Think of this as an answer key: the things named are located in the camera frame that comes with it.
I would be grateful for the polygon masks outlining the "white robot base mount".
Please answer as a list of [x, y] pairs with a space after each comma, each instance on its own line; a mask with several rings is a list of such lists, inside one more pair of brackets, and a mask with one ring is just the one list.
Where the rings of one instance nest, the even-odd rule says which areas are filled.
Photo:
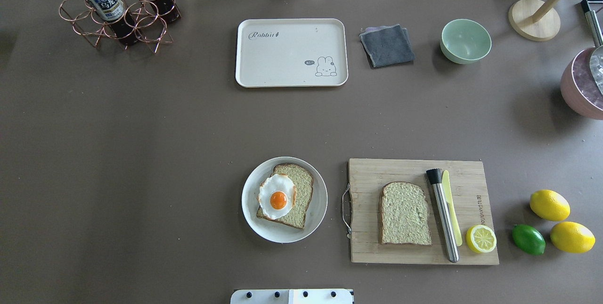
[[233, 292], [231, 304], [353, 304], [353, 289], [239, 289]]

